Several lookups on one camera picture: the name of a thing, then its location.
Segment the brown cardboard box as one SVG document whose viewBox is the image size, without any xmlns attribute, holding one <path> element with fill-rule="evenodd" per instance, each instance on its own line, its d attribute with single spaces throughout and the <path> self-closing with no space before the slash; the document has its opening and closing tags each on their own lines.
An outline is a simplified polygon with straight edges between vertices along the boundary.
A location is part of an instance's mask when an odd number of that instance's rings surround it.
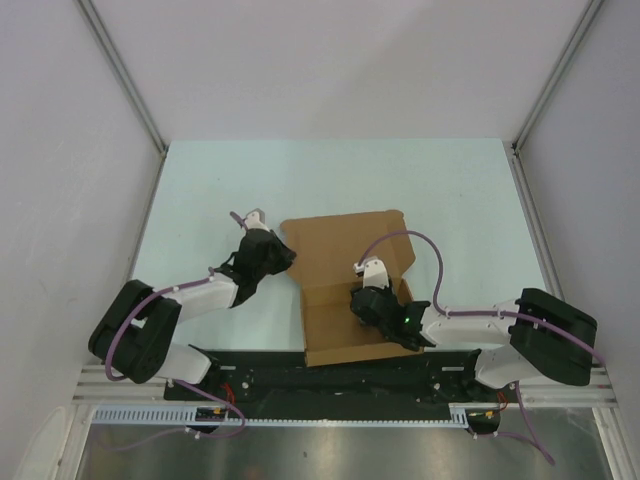
<svg viewBox="0 0 640 480">
<path fill-rule="evenodd" d="M 404 230 L 399 210 L 288 219 L 281 223 L 296 253 L 287 274 L 300 286 L 306 365 L 319 367 L 412 356 L 413 351 L 364 326 L 350 309 L 362 283 L 353 265 L 377 239 Z"/>
</svg>

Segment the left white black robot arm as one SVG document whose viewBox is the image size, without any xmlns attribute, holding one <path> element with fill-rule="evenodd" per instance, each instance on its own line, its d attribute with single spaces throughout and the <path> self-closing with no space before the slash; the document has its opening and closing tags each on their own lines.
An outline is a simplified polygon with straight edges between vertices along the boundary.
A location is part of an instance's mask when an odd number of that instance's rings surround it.
<svg viewBox="0 0 640 480">
<path fill-rule="evenodd" d="M 242 305 L 265 277 L 288 270 L 296 257 L 274 231 L 251 228 L 238 250 L 202 279 L 162 289 L 130 280 L 92 332 L 88 350 L 104 362 L 112 381 L 179 380 L 197 398 L 210 399 L 220 390 L 221 376 L 211 369 L 209 355 L 173 341 L 177 326 Z"/>
</svg>

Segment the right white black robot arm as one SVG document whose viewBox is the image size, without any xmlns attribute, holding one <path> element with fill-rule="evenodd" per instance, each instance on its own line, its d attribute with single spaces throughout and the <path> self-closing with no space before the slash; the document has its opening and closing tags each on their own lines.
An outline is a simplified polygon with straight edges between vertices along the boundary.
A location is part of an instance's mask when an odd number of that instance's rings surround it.
<svg viewBox="0 0 640 480">
<path fill-rule="evenodd" d="M 597 321 L 540 289 L 526 288 L 489 309 L 439 312 L 429 301 L 401 303 L 390 287 L 355 287 L 350 309 L 405 349 L 469 351 L 471 370 L 461 376 L 461 388 L 473 401 L 538 376 L 590 383 Z"/>
</svg>

